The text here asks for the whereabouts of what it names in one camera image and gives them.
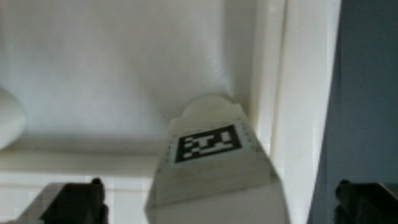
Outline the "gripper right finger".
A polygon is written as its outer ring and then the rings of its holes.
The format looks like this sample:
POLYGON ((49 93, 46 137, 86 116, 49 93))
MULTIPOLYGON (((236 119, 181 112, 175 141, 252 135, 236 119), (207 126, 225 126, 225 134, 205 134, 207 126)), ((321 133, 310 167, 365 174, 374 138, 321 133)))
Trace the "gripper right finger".
POLYGON ((339 182, 333 224, 398 224, 398 183, 339 182))

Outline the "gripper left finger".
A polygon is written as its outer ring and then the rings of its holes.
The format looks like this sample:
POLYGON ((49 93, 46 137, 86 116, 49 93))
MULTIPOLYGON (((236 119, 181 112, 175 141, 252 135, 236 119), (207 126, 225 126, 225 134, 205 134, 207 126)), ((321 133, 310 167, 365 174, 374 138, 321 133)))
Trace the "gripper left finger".
POLYGON ((38 217, 42 224, 108 224, 104 185, 99 178, 88 183, 67 183, 38 217))

